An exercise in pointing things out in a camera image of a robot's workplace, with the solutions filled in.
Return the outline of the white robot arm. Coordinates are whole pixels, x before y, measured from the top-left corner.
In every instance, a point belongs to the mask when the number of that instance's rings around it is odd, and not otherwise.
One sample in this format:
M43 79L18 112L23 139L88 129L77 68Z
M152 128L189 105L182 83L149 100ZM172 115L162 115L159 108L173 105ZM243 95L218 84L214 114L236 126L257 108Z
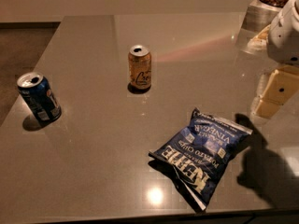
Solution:
M272 20L267 55L278 67L261 75L251 110L271 119L299 91L299 0L289 0Z

